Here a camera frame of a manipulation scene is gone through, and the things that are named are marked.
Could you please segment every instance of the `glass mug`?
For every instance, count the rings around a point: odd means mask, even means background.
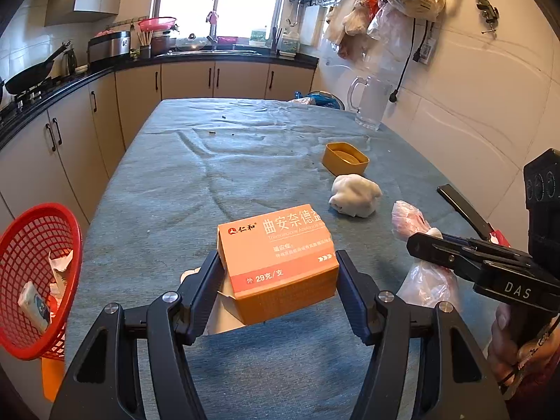
[[[352,104],[352,95],[358,84],[365,85],[359,107]],[[356,112],[356,122],[368,129],[377,131],[381,124],[383,113],[387,107],[389,95],[393,86],[387,80],[377,79],[368,76],[367,79],[356,77],[348,88],[348,107],[349,110]]]

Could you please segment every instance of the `table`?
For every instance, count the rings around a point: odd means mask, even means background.
[[[159,104],[126,152],[88,231],[66,329],[69,364],[103,306],[152,302],[216,247],[216,226],[310,203],[358,270],[396,292],[412,258],[391,233],[396,200],[441,231],[475,237],[436,193],[447,179],[399,136],[365,130],[350,112],[286,102],[180,99]],[[370,158],[365,176],[383,198],[368,218],[329,208],[325,144],[346,141]],[[460,280],[462,316],[487,344],[496,303]],[[209,419],[349,418],[371,357],[352,334],[338,296],[262,324],[201,336],[185,348]],[[410,415],[419,343],[411,341],[401,418]],[[139,342],[142,394],[157,419],[147,347]]]

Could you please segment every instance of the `metal bolt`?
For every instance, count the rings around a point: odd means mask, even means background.
[[[110,303],[103,308],[107,314],[115,314],[119,310],[119,305],[116,303]]]
[[[390,303],[395,300],[395,296],[393,295],[393,292],[382,290],[381,292],[379,292],[379,300],[381,300],[383,303]]]
[[[179,294],[177,292],[173,292],[172,290],[163,294],[161,299],[166,303],[173,303],[175,300],[178,299]]]
[[[439,307],[440,310],[442,310],[444,313],[450,313],[451,311],[453,311],[453,305],[449,302],[441,302],[439,304]]]

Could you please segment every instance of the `silver kitchen appliance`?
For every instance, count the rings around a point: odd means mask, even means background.
[[[131,33],[129,31],[117,31],[91,38],[87,45],[87,51],[87,62],[90,65],[90,70],[99,71],[112,66],[130,57]]]

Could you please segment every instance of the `orange medicine box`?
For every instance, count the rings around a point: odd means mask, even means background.
[[[228,276],[220,299],[245,325],[328,299],[338,261],[330,232],[309,204],[218,226]]]

